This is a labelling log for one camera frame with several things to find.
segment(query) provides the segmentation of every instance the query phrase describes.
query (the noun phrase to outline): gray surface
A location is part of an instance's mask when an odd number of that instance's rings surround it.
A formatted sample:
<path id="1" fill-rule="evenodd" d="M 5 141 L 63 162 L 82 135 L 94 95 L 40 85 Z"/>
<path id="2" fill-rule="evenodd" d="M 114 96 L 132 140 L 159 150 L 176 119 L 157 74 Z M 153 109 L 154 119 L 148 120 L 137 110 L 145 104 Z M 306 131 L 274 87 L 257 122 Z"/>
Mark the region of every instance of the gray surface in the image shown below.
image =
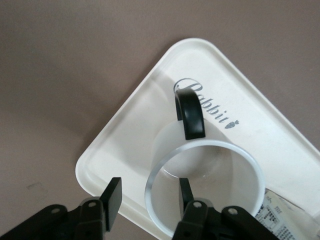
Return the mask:
<path id="1" fill-rule="evenodd" d="M 320 149 L 320 1 L 0 2 L 0 235 L 88 195 L 75 165 L 178 40 L 215 44 Z M 119 216 L 111 239 L 152 239 Z"/>

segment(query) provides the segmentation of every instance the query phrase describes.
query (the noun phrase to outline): logo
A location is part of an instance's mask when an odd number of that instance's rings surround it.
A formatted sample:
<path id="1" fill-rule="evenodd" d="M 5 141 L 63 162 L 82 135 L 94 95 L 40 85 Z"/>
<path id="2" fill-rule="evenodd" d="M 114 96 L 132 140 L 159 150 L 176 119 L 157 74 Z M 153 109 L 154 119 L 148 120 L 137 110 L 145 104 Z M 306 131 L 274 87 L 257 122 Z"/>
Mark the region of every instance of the logo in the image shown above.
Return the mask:
<path id="1" fill-rule="evenodd" d="M 176 92 L 178 89 L 186 88 L 192 89 L 197 93 L 201 107 L 205 109 L 208 114 L 213 116 L 219 124 L 226 124 L 224 127 L 225 129 L 232 129 L 239 124 L 238 120 L 230 121 L 230 118 L 226 116 L 227 111 L 222 110 L 223 108 L 221 105 L 215 104 L 213 98 L 208 98 L 201 94 L 204 87 L 198 81 L 192 78 L 182 78 L 174 84 L 173 91 Z"/>

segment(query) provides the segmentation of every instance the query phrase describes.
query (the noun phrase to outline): mug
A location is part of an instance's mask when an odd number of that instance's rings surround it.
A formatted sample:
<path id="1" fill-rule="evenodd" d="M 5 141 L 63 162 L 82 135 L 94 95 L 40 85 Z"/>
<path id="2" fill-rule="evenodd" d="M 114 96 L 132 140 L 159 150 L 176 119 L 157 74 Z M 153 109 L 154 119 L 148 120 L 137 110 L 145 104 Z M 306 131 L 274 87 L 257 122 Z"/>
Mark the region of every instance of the mug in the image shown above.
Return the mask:
<path id="1" fill-rule="evenodd" d="M 255 216 L 264 199 L 265 181 L 257 161 L 203 118 L 191 88 L 175 92 L 177 120 L 153 141 L 145 206 L 155 225 L 172 237 L 181 213 L 179 178 L 188 178 L 195 200 L 217 211 L 244 208 Z"/>

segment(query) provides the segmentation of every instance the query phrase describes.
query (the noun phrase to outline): white mug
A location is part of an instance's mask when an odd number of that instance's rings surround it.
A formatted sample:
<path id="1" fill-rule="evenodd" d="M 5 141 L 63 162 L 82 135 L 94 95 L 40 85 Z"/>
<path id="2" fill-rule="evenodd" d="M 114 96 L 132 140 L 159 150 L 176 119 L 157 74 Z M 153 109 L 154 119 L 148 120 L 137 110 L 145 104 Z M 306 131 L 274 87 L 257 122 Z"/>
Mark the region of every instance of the white mug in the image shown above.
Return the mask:
<path id="1" fill-rule="evenodd" d="M 255 216 L 265 194 L 256 160 L 203 119 L 191 88 L 177 90 L 175 99 L 178 121 L 165 126 L 153 142 L 144 195 L 153 222 L 173 236 L 181 221 L 179 178 L 188 178 L 195 199 L 207 201 L 217 211 L 239 206 Z"/>

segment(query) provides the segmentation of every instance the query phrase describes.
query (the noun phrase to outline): tray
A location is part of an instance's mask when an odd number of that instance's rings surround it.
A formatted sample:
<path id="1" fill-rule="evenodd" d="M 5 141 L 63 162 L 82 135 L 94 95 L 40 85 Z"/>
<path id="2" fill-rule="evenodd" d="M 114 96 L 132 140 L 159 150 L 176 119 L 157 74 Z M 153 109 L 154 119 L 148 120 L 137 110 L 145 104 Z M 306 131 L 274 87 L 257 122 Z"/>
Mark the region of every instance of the tray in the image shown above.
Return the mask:
<path id="1" fill-rule="evenodd" d="M 176 120 L 174 89 L 192 88 L 203 116 L 260 164 L 266 187 L 320 214 L 320 153 L 210 42 L 174 44 L 79 158 L 81 187 L 99 196 L 122 177 L 119 213 L 158 239 L 170 239 L 151 221 L 144 201 L 153 139 Z"/>

